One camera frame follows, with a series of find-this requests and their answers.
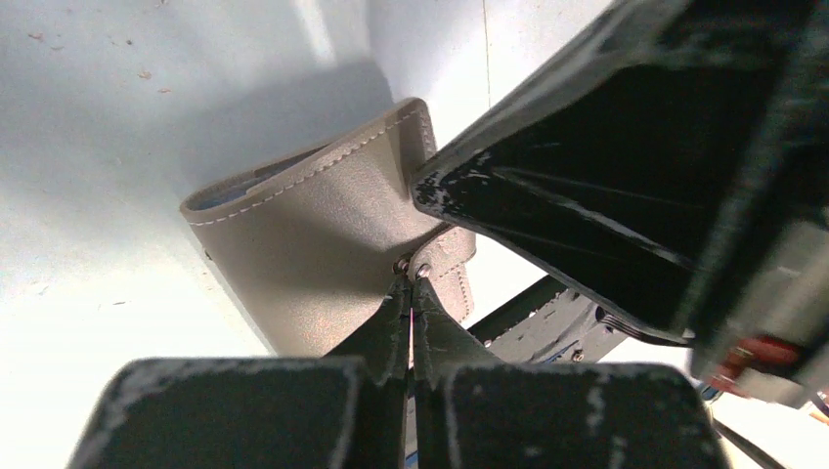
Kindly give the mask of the grey felt card holder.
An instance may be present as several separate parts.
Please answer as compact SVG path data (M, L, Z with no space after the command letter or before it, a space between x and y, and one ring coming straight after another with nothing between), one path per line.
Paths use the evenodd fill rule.
M425 101L186 197L183 218L264 342L322 356L379 308L394 270L425 269L457 321L474 301L473 232L419 212L410 182L436 150Z

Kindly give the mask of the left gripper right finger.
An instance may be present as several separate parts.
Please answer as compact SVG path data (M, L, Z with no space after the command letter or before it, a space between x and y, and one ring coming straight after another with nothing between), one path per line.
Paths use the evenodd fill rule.
M686 378L658 363L510 363L412 293L422 468L724 468Z

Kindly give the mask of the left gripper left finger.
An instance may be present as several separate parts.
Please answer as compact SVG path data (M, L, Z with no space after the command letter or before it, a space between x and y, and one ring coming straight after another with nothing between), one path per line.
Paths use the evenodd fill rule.
M401 468L412 284L325 356L146 359L100 395L73 468Z

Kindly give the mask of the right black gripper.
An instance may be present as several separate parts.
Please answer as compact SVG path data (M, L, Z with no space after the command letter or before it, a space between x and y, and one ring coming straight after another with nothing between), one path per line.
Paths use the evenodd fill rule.
M799 407L828 383L828 5L616 1L414 176L690 370Z

